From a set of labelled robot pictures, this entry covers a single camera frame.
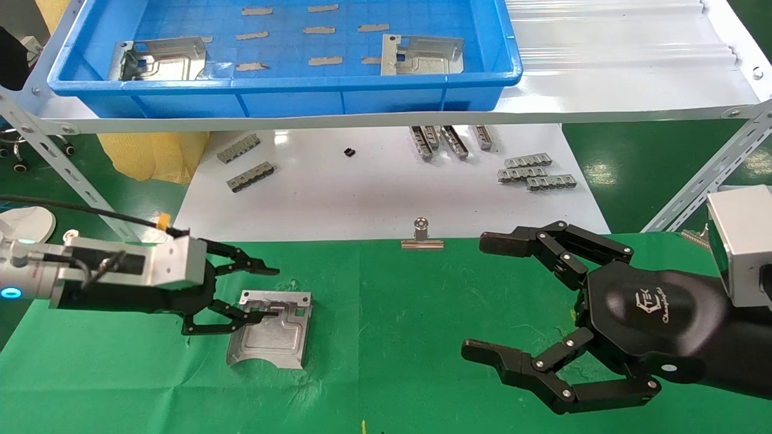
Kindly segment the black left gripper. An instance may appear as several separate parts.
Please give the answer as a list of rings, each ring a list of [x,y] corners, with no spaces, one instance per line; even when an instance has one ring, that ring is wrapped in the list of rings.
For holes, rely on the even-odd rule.
[[[96,312],[171,313],[182,316],[182,335],[229,335],[242,328],[261,324],[266,319],[278,318],[272,310],[248,308],[243,310],[222,300],[214,300],[216,277],[233,272],[256,275],[278,275],[280,270],[268,267],[262,259],[249,256],[234,245],[202,240],[206,251],[213,256],[231,259],[231,263],[214,266],[205,259],[203,266],[194,269],[204,272],[202,284],[177,289],[155,288],[128,284],[105,283],[100,280],[82,289],[80,281],[65,281],[56,289],[51,300],[53,309],[87,310]],[[215,323],[197,323],[196,317],[204,311],[220,316]]]

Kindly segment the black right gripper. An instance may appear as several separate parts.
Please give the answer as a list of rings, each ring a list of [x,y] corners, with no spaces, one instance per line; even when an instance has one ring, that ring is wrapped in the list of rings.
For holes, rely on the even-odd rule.
[[[565,221],[518,226],[512,233],[486,231],[479,250],[534,257],[568,289],[584,289],[583,327],[537,356],[474,339],[461,345],[465,360],[494,368],[502,384],[533,393],[555,414],[645,406],[661,390],[651,376],[710,386],[725,386],[730,378],[720,347],[730,299],[718,278],[608,265],[630,263],[631,247]],[[589,274],[581,258],[602,267]],[[587,346],[625,378],[578,385],[563,381],[559,371]]]

